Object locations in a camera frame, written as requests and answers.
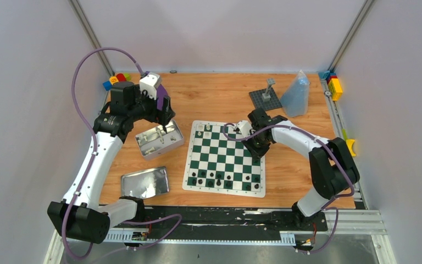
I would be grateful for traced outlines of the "silver tin box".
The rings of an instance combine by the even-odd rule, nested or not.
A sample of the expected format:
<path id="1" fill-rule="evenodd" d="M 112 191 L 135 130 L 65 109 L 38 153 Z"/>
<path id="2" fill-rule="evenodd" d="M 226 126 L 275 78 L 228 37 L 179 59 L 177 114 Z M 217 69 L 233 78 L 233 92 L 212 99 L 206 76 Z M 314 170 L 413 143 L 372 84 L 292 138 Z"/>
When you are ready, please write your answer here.
<path id="1" fill-rule="evenodd" d="M 161 125 L 135 136 L 142 157 L 149 161 L 182 146 L 185 138 L 175 120 L 171 120 L 165 130 Z"/>

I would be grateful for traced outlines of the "green white chess board mat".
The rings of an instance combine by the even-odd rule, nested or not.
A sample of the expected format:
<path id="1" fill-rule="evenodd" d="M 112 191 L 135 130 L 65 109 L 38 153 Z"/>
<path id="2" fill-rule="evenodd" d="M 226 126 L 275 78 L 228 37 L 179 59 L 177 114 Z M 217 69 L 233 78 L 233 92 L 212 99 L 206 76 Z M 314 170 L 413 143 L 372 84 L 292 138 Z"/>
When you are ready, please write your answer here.
<path id="1" fill-rule="evenodd" d="M 265 158 L 253 159 L 241 134 L 223 122 L 195 120 L 182 188 L 187 191 L 264 198 Z"/>

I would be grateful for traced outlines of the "silver tin lid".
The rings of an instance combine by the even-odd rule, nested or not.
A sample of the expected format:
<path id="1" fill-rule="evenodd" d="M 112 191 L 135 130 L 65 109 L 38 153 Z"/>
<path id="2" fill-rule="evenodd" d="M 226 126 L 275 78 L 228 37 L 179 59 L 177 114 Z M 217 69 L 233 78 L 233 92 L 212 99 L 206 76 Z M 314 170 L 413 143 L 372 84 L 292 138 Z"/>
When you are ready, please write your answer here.
<path id="1" fill-rule="evenodd" d="M 121 196 L 148 199 L 170 191 L 165 166 L 124 174 L 120 178 Z"/>

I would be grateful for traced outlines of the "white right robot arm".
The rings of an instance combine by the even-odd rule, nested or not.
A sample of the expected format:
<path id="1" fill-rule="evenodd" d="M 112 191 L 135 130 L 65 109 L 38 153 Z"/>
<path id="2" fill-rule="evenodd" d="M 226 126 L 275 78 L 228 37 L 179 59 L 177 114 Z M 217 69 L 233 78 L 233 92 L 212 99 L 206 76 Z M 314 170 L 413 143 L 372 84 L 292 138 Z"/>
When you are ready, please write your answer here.
<path id="1" fill-rule="evenodd" d="M 314 215 L 340 197 L 354 194 L 360 180 L 357 166 L 344 139 L 327 139 L 294 125 L 287 118 L 270 117 L 265 110 L 253 110 L 234 130 L 240 133 L 253 159 L 262 158 L 272 144 L 282 144 L 309 161 L 312 188 L 292 209 L 293 225 L 301 230 L 314 222 Z"/>

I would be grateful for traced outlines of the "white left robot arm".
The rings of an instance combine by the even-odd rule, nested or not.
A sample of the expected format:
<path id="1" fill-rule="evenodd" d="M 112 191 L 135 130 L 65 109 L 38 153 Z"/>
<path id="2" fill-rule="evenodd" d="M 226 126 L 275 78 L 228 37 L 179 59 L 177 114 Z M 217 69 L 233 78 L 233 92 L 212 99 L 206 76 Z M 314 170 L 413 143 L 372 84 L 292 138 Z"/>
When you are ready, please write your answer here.
<path id="1" fill-rule="evenodd" d="M 121 196 L 100 205 L 99 198 L 114 158 L 138 120 L 165 127 L 175 116 L 163 85 L 122 81 L 110 90 L 110 101 L 88 128 L 92 140 L 72 186 L 60 202 L 52 201 L 47 214 L 62 238 L 100 244 L 108 231 L 124 222 L 140 227 L 146 221 L 142 199 Z"/>

